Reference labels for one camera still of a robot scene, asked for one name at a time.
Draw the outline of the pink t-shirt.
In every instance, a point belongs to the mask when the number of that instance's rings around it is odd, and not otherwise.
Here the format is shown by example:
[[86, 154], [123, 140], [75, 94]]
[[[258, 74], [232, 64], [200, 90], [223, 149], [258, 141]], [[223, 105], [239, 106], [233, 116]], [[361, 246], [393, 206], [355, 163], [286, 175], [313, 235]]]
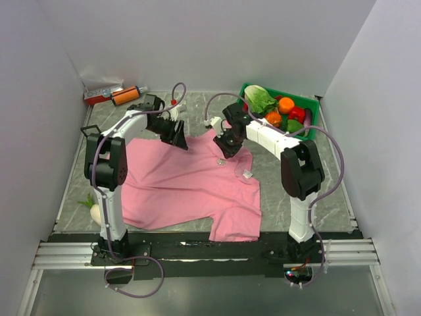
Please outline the pink t-shirt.
[[[242, 147], [225, 159], [209, 130], [186, 139], [188, 150], [159, 140], [133, 139], [126, 147], [128, 175], [122, 185], [122, 216], [136, 228], [156, 230], [210, 218], [209, 239], [251, 242], [260, 235], [260, 184], [253, 156]], [[218, 159], [226, 164], [218, 165]]]

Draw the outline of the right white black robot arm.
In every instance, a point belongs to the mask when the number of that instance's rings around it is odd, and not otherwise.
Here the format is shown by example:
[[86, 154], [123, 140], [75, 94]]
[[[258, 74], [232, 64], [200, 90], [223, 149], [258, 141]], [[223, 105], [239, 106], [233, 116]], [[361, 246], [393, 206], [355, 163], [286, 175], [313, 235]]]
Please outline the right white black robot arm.
[[264, 118], [253, 119], [238, 103], [223, 110], [224, 118], [205, 121], [216, 136], [214, 142], [225, 158], [239, 153], [245, 140], [259, 144], [280, 162], [282, 188], [290, 197], [291, 221], [285, 252], [294, 262], [302, 262], [315, 251], [314, 207], [325, 179], [316, 144], [286, 136]]

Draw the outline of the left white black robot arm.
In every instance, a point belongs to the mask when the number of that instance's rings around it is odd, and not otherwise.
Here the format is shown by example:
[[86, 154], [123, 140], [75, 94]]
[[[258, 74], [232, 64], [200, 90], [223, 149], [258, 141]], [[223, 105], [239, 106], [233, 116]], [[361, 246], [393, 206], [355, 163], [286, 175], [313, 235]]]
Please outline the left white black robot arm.
[[161, 98], [147, 94], [143, 103], [130, 106], [108, 130], [84, 134], [84, 175], [94, 189], [102, 215], [99, 252], [114, 264], [121, 265], [130, 256], [128, 231], [122, 216], [122, 185], [128, 175], [126, 146], [138, 130], [148, 130], [159, 135], [162, 142], [187, 150], [184, 121], [178, 120], [180, 103], [173, 99], [166, 107]]

